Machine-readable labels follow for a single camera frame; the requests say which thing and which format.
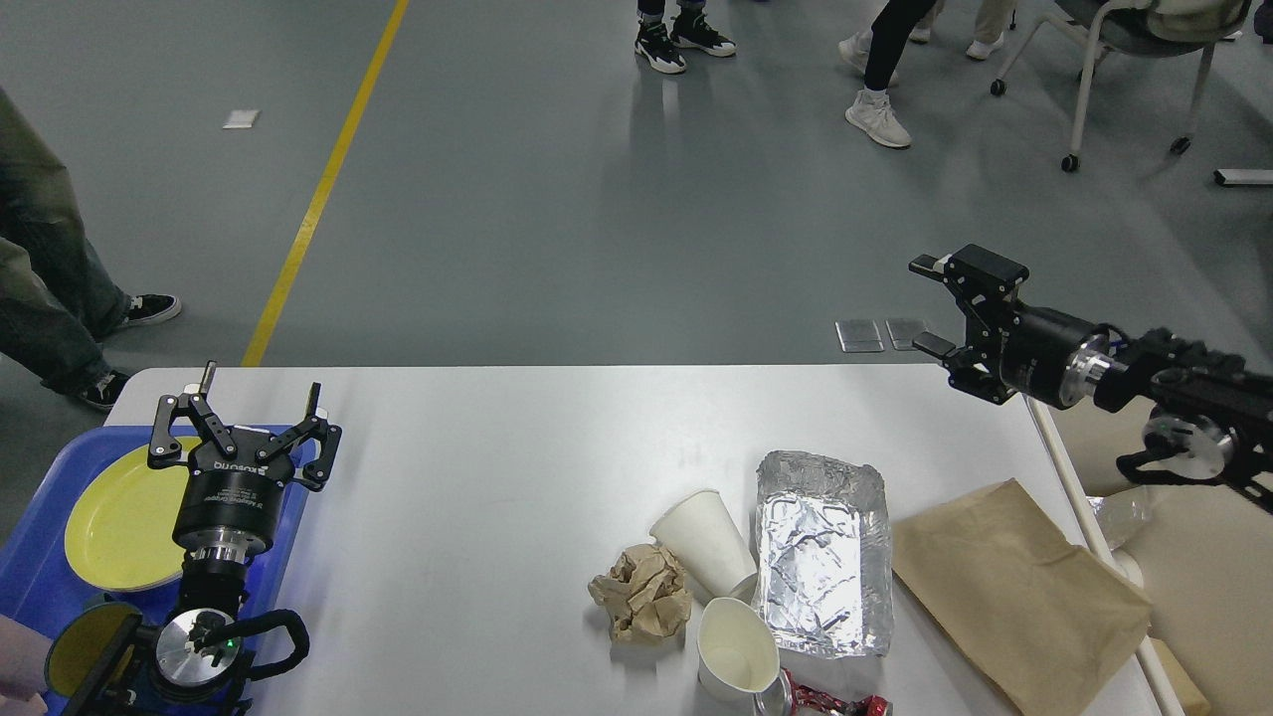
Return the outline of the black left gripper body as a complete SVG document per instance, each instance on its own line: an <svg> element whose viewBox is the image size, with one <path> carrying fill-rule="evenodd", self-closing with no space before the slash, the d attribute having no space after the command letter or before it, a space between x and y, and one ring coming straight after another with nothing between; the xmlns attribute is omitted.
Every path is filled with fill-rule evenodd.
<svg viewBox="0 0 1273 716"><path fill-rule="evenodd" d="M272 547L283 490L295 473L292 459L242 465L230 457L193 452L173 541L192 559L250 563Z"/></svg>

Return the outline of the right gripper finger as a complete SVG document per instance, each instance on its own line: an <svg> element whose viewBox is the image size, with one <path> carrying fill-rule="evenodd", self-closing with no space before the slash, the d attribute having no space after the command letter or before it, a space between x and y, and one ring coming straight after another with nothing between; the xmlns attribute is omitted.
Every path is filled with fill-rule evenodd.
<svg viewBox="0 0 1273 716"><path fill-rule="evenodd" d="M939 282L953 296L967 320L964 348L990 347L1001 333L1015 326L1021 304L1018 285L1030 276L1029 268L978 245L966 245L945 259L920 255L908 268Z"/></svg>
<svg viewBox="0 0 1273 716"><path fill-rule="evenodd" d="M918 334L911 345L936 358L948 372L950 386L960 392L995 405L1008 403L1015 396L1015 389L1007 386L1001 376L999 354L993 347L955 347L927 331Z"/></svg>

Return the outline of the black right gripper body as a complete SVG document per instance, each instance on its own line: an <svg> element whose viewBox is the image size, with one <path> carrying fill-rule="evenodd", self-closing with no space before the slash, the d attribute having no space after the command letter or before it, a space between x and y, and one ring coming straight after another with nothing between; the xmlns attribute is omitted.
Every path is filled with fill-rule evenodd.
<svg viewBox="0 0 1273 716"><path fill-rule="evenodd" d="M1113 367L1110 344L1108 324L1016 304L1001 340L1001 383L1064 412L1095 395Z"/></svg>

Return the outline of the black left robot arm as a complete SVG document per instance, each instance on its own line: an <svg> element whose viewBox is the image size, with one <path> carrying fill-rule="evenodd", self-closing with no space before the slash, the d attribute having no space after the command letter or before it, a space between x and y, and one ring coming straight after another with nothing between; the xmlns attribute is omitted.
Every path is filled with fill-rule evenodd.
<svg viewBox="0 0 1273 716"><path fill-rule="evenodd" d="M224 426L209 403L216 367L158 403L146 468L181 468L168 513L182 552L174 606L150 623L127 603L103 603L61 631L45 661L67 715L164 715L171 706L243 715L247 685L283 675L308 656L304 620L290 609L242 617L250 571L274 544L286 493L327 484L342 436L313 383L304 417L274 434Z"/></svg>

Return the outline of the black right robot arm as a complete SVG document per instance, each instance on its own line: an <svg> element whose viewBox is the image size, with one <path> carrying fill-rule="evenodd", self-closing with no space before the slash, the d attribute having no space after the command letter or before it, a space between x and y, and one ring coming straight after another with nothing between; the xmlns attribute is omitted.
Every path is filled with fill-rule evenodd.
<svg viewBox="0 0 1273 716"><path fill-rule="evenodd" d="M1143 448L1116 457L1143 485L1228 485L1270 511L1270 378L1244 358L1214 352L1169 329L1132 338L1018 299L1027 268L967 245L945 259L918 257L911 271L953 296L967 317L962 345L922 333L914 347L938 359L956 390L1003 404L1022 394L1064 412L1091 399L1123 412L1137 396L1155 404Z"/></svg>

